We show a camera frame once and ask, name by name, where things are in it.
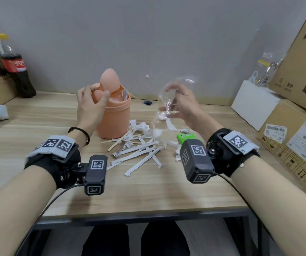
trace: leg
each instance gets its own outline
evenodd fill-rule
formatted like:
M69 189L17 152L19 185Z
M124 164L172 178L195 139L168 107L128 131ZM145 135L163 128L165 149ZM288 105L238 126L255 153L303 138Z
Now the leg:
M95 226L83 246L82 256L130 256L127 225Z
M185 236L176 222L151 222L141 237L141 256L189 256Z

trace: aluminum foil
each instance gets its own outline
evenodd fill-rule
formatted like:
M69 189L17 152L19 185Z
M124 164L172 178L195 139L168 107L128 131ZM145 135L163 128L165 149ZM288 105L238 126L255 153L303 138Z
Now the aluminum foil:
M114 152L112 153L112 155L115 157L115 158L118 158L120 156L120 152L122 152L123 150L125 150L127 148L126 144L124 144L121 149L117 152Z
M184 134L187 134L187 133L189 133L189 132L190 132L190 130L189 130L189 129L184 128L184 129L182 129L180 132L182 132L182 133L184 133Z

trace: green box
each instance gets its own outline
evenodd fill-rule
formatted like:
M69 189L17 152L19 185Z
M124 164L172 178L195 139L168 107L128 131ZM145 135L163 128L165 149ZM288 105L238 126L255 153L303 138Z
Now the green box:
M183 144L183 142L187 139L196 139L194 134L188 133L188 134L178 134L176 136L178 139L179 144Z

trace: desk surface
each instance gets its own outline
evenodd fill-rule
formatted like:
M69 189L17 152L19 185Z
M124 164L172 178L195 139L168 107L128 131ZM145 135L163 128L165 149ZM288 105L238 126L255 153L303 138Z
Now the desk surface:
M143 105L142 100L133 100L131 119L151 122L157 104ZM77 100L73 94L38 93L31 99L15 98L7 104L10 120L0 122L0 187L23 168L24 157L52 134L66 134L76 122ZM256 130L228 106L202 105L225 127L240 131L261 147L261 157L276 170L300 187L299 183L255 138ZM185 126L182 121L177 127ZM90 145L82 151L82 161L88 162L93 154L106 154L112 143L101 144L96 134ZM74 188L54 202L44 217L89 217L104 214L157 213L235 210L246 204L222 178L213 177L206 184L191 184L185 178L181 163L175 162L175 148L168 147L156 154L163 164L158 169L150 159L126 177L124 173L142 159L126 161L107 172L105 193L101 196L86 196L82 187Z

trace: plastic bottle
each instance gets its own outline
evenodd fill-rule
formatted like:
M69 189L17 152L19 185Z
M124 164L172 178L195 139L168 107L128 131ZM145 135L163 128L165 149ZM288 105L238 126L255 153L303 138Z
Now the plastic bottle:
M16 92L21 98L32 98L36 90L31 84L28 72L20 54L16 53L8 44L8 36L0 33L0 43L4 50L1 59L7 72L15 83Z

